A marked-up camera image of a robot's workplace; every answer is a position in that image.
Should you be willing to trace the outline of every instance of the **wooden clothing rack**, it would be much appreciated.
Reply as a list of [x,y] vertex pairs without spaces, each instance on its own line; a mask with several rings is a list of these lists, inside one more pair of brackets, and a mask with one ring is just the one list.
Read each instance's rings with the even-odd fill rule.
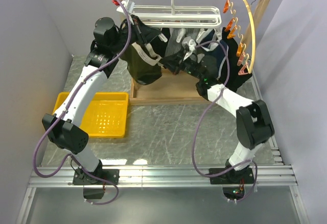
[[[270,0],[259,0],[253,16],[256,29],[267,9]],[[247,27],[243,43],[251,44],[251,26]],[[195,84],[198,79],[180,72],[172,75],[167,69],[162,69],[162,77],[150,85],[140,85],[132,79],[130,102],[132,105],[165,105],[165,104],[203,104],[205,99],[199,96]]]

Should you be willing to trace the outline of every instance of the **black mounting plate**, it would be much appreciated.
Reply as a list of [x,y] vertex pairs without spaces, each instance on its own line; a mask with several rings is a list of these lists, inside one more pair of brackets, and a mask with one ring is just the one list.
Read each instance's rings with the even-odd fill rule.
[[[222,171],[226,170],[225,168],[210,168],[209,174],[217,174]],[[244,173],[242,174],[241,179],[243,178],[244,184],[253,184],[254,183],[254,176],[253,171],[251,168],[244,169]],[[211,185],[230,185],[230,184],[239,184],[240,179],[231,180],[226,177],[226,174],[223,174],[219,177],[210,178]]]
[[[119,179],[119,169],[103,169],[99,178],[111,181],[117,185]],[[103,185],[101,181],[90,181],[81,169],[76,169],[73,179],[73,185]]]

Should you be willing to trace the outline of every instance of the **black clamp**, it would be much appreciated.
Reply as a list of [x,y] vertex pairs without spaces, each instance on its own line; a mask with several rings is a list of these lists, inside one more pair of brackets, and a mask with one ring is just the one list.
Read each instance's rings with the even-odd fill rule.
[[236,111],[236,125],[239,142],[250,150],[266,142],[275,133],[267,105],[263,100],[252,102],[247,107],[240,107]]

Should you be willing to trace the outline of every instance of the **gray wall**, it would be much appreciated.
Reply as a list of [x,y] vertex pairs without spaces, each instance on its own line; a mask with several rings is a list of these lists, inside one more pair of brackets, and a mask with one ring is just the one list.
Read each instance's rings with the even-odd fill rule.
[[0,217],[15,223],[71,56],[40,0],[0,0]]
[[311,223],[326,223],[326,0],[283,0],[257,50],[256,75],[283,159]]
[[[169,5],[170,0],[134,0],[138,5]],[[215,5],[221,10],[226,0],[175,0],[176,5]],[[237,12],[240,18],[242,29],[248,25],[248,16],[244,3],[241,0],[233,0],[237,5]],[[48,12],[55,22],[69,51],[75,55],[86,55],[93,40],[93,29],[97,19],[103,16],[110,16],[116,24],[119,22],[119,15],[116,13],[116,6],[111,0],[43,0]],[[282,0],[271,0],[266,14],[257,29],[257,38],[261,39],[269,22],[273,18]],[[230,21],[230,14],[223,16],[223,24]]]

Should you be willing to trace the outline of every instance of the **clothes hanger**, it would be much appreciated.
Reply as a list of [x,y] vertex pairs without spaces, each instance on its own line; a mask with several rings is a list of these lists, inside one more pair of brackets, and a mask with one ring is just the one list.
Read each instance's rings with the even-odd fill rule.
[[135,5],[131,0],[123,0],[130,14],[155,28],[204,28],[215,29],[221,26],[221,15],[214,6],[176,6],[171,0],[170,6]]

